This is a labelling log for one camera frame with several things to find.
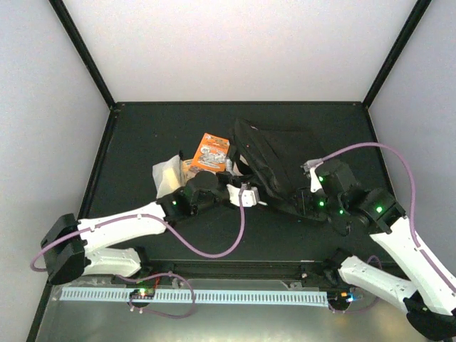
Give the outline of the orange thick book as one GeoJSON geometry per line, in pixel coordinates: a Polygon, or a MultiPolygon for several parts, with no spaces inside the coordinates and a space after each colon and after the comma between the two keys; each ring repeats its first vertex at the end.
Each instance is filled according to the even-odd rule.
{"type": "Polygon", "coordinates": [[[225,171],[225,159],[229,150],[229,141],[213,134],[205,133],[190,163],[193,172],[225,171]]]}

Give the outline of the black student bag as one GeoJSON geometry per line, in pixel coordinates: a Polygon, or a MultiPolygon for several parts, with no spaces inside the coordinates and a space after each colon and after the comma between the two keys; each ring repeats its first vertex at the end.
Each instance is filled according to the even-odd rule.
{"type": "Polygon", "coordinates": [[[325,153],[314,132],[305,126],[272,125],[237,118],[231,130],[231,159],[258,188],[259,198],[276,211],[300,216],[294,195],[309,188],[301,166],[325,153]]]}

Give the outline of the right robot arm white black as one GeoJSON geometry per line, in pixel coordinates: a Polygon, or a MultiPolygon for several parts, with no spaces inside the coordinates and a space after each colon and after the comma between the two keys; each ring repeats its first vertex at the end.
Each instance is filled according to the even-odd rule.
{"type": "Polygon", "coordinates": [[[348,164],[309,160],[311,209],[332,227],[361,228],[405,274],[401,279],[337,249],[323,276],[332,287],[344,283],[366,290],[402,311],[410,325],[431,341],[455,337],[455,277],[412,228],[412,220],[387,190],[365,190],[348,164]]]}

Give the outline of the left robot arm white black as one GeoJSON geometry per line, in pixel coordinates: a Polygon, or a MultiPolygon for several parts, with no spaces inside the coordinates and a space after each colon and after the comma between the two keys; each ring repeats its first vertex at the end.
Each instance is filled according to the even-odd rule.
{"type": "Polygon", "coordinates": [[[199,172],[174,192],[137,209],[92,219],[60,216],[40,243],[38,256],[45,266],[40,268],[33,261],[31,269],[47,273],[52,285],[66,284],[80,276],[110,274],[146,284],[152,278],[152,265],[145,262],[138,248],[117,249],[116,244],[169,231],[197,255],[225,257],[236,249],[235,245],[218,254],[203,252],[187,242],[173,225],[219,204],[245,209],[258,201],[257,188],[237,176],[199,172]]]}

